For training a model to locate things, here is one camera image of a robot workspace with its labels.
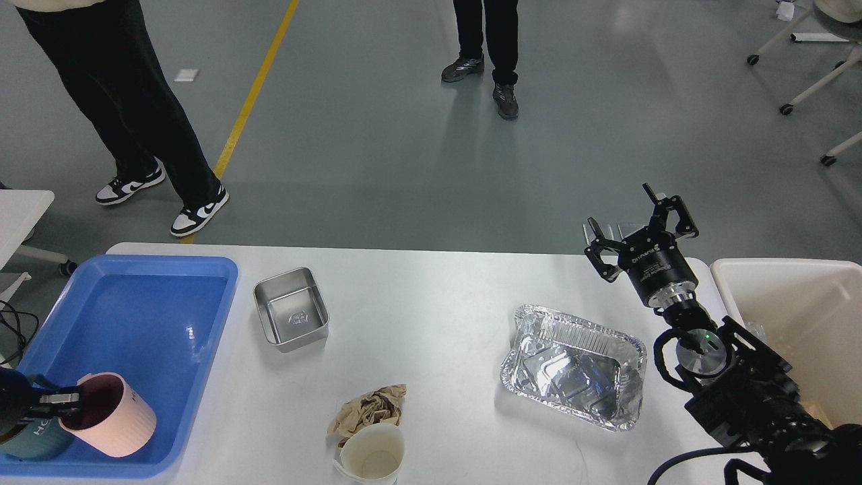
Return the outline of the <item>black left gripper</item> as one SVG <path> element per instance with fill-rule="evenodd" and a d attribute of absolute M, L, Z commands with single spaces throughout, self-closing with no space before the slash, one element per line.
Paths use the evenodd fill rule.
<path fill-rule="evenodd" d="M 82 412 L 84 388 L 80 385 L 45 389 L 33 387 L 27 377 L 1 368 L 1 435 L 28 416 L 75 416 Z"/>

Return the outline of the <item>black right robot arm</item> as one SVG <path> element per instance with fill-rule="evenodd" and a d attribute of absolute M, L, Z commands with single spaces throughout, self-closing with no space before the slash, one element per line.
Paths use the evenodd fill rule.
<path fill-rule="evenodd" d="M 733 317 L 717 325 L 698 302 L 698 278 L 678 240 L 699 234 L 680 196 L 644 191 L 649 223 L 621 240 L 607 238 L 594 218 L 585 257 L 613 282 L 627 274 L 643 306 L 668 329 L 655 339 L 655 366 L 672 387 L 690 393 L 686 411 L 717 447 L 672 457 L 649 477 L 656 484 L 684 461 L 730 454 L 727 484 L 745 475 L 763 484 L 859 484 L 860 426 L 829 428 L 801 405 L 791 365 Z"/>

